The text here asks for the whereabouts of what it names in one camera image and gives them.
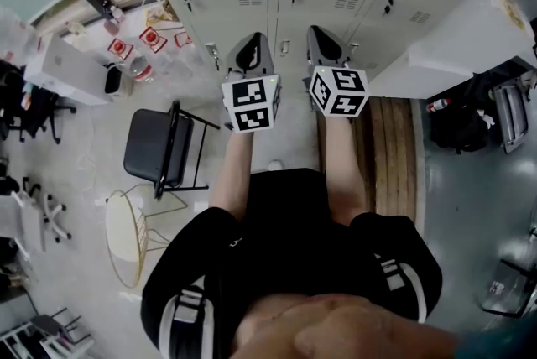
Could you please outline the person's right forearm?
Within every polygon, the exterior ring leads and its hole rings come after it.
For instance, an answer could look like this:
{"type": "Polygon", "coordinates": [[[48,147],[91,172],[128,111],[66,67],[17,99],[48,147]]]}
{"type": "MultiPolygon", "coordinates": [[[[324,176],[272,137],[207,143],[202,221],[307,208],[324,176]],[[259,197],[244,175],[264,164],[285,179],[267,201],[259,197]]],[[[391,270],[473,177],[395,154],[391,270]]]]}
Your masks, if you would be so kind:
{"type": "Polygon", "coordinates": [[[367,211],[365,184],[357,161],[352,125],[344,117],[326,117],[326,190],[331,218],[349,226],[367,211]]]}

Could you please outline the grey metal case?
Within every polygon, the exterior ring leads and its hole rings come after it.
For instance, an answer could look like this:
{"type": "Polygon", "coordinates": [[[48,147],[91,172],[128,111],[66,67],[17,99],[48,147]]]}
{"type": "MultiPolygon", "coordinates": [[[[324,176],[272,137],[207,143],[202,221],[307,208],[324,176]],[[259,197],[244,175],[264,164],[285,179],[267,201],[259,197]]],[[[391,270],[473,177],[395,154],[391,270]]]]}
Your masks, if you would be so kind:
{"type": "Polygon", "coordinates": [[[522,81],[515,78],[495,86],[493,97],[498,112],[502,147],[506,154],[521,146],[529,131],[527,97],[522,81]]]}

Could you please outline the black office chair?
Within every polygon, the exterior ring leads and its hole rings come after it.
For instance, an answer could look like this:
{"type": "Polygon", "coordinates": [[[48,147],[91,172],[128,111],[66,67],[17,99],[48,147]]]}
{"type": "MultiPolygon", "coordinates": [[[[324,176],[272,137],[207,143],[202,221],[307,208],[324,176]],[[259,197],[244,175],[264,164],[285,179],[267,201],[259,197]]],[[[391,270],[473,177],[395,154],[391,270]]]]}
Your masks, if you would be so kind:
{"type": "Polygon", "coordinates": [[[33,85],[23,78],[20,69],[0,60],[0,140],[5,141],[12,131],[19,132],[19,141],[25,134],[35,138],[39,130],[47,131],[46,122],[56,144],[61,143],[55,128],[55,117],[60,111],[76,114],[76,107],[60,103],[60,96],[33,85]]]}

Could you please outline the black backpack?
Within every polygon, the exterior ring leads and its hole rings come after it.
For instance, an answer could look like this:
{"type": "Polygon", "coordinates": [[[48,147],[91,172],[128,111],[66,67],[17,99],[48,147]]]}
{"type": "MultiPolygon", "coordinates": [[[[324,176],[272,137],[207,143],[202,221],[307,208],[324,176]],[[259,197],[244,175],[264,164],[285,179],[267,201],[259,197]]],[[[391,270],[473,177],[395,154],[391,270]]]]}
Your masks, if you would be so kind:
{"type": "Polygon", "coordinates": [[[430,114],[430,139],[440,148],[451,148],[457,154],[473,153],[487,147],[490,131],[477,114],[477,108],[469,105],[448,106],[430,114]]]}

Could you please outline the black folding chair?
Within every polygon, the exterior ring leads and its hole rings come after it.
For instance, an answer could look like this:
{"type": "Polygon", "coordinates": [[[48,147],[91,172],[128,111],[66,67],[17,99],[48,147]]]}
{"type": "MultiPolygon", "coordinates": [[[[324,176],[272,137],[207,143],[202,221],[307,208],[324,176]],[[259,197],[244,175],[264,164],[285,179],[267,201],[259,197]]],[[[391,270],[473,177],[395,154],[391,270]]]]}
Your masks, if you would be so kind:
{"type": "Polygon", "coordinates": [[[207,185],[198,185],[196,178],[209,128],[220,129],[215,123],[184,111],[178,100],[173,101],[167,112],[139,109],[131,120],[123,167],[128,174],[152,183],[156,200],[166,192],[208,190],[207,185]],[[202,135],[195,179],[191,186],[184,186],[192,134],[197,123],[202,125],[202,135]]]}

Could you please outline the white office chair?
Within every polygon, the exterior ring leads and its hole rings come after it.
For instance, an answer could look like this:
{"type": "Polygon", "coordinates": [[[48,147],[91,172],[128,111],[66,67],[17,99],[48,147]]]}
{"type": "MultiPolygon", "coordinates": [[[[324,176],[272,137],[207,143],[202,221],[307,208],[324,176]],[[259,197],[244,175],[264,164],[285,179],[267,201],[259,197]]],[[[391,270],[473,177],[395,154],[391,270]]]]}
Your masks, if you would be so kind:
{"type": "Polygon", "coordinates": [[[22,178],[22,189],[12,192],[18,207],[20,234],[15,237],[20,252],[26,260],[33,253],[45,253],[45,233],[49,232],[56,243],[69,241],[72,234],[60,224],[60,216],[67,207],[52,194],[44,191],[41,184],[31,183],[30,178],[22,178]]]}

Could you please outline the white cardboard box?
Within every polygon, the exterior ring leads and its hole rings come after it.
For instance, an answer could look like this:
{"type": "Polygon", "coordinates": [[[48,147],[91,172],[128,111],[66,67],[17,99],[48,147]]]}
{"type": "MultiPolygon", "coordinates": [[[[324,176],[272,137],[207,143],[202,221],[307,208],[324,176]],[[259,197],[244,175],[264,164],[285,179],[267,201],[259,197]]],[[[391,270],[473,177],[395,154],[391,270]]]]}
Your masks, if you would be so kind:
{"type": "Polygon", "coordinates": [[[107,69],[57,34],[41,39],[37,55],[25,67],[24,79],[87,106],[112,102],[105,92],[107,69]]]}

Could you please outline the white boxy appliance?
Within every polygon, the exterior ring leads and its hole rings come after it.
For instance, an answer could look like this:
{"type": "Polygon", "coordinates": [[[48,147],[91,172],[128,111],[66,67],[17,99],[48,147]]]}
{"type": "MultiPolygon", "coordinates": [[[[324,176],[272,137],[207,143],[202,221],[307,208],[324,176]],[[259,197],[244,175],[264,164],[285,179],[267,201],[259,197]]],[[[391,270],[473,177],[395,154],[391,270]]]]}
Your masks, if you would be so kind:
{"type": "Polygon", "coordinates": [[[429,99],[519,57],[537,68],[534,31],[513,0],[465,0],[369,81],[372,96],[429,99]]]}

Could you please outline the yellow snack bag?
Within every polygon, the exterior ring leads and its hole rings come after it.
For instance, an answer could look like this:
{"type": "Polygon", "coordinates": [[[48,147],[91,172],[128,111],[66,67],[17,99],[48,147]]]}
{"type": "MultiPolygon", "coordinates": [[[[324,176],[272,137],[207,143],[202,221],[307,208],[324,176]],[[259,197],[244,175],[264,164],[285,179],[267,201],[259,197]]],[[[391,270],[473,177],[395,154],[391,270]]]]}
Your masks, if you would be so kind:
{"type": "Polygon", "coordinates": [[[170,21],[169,15],[161,9],[148,9],[145,11],[145,23],[147,26],[153,26],[160,22],[170,21]]]}

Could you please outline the brown paper bag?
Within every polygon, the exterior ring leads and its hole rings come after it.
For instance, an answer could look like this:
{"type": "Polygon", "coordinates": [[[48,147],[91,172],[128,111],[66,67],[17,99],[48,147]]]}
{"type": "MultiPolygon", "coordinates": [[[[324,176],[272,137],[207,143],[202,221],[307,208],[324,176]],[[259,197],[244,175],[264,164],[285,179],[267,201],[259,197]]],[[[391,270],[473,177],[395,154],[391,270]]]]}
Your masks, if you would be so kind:
{"type": "Polygon", "coordinates": [[[180,19],[179,17],[177,16],[177,14],[175,13],[173,7],[171,6],[169,0],[164,0],[163,3],[162,3],[162,7],[163,7],[163,10],[164,10],[164,14],[167,18],[168,21],[171,21],[171,22],[179,22],[180,19]]]}

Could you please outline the black metal stool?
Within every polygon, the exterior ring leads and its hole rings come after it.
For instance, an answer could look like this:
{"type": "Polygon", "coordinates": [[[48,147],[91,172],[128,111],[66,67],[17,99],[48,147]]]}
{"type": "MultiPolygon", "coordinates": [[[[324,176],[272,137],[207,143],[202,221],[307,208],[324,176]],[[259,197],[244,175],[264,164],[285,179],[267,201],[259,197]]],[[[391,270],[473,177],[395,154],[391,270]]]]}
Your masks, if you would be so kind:
{"type": "Polygon", "coordinates": [[[82,315],[77,315],[67,307],[52,314],[37,315],[30,323],[44,335],[58,336],[73,345],[91,338],[90,332],[82,323],[82,315]]]}

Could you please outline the person's black shirt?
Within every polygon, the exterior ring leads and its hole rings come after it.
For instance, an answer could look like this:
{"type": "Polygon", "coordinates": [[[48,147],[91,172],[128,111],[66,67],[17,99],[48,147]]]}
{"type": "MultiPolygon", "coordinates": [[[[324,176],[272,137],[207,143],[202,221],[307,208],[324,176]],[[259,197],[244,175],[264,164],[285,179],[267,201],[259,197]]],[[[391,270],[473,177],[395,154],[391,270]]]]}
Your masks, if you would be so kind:
{"type": "Polygon", "coordinates": [[[350,294],[422,321],[442,289],[407,216],[331,219],[313,169],[252,174],[245,217],[210,207],[168,245],[143,288],[143,328],[165,359],[228,359],[248,309],[272,294],[350,294]]]}

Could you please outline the small bin black liner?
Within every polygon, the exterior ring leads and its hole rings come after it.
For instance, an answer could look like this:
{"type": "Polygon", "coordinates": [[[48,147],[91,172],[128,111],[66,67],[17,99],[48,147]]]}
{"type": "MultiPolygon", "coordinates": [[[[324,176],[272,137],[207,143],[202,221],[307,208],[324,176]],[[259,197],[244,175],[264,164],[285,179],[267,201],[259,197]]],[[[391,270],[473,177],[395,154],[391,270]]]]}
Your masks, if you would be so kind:
{"type": "Polygon", "coordinates": [[[107,78],[105,83],[105,93],[112,99],[129,97],[133,93],[133,80],[123,72],[120,65],[109,63],[107,68],[107,78]]]}

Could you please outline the person's left forearm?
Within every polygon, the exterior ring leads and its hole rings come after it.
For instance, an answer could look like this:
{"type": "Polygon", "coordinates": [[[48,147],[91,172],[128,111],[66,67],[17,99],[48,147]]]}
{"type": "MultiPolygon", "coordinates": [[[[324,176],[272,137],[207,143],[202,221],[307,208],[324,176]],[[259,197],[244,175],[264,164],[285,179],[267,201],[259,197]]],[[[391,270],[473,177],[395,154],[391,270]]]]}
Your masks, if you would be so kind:
{"type": "Polygon", "coordinates": [[[238,221],[247,210],[253,137],[253,133],[232,133],[209,199],[210,207],[227,211],[238,221]]]}

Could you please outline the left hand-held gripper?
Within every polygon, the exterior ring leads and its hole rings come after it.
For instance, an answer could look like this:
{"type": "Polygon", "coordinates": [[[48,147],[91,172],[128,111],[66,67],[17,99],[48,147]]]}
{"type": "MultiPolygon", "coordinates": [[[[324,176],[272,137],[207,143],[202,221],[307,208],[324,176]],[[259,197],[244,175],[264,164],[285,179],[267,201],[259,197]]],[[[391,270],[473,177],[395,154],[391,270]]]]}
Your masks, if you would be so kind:
{"type": "MultiPolygon", "coordinates": [[[[270,72],[273,69],[269,42],[262,33],[241,39],[227,55],[229,70],[270,72]]],[[[254,133],[274,127],[279,109],[279,75],[247,77],[238,71],[222,83],[223,105],[235,133],[254,133]]]]}

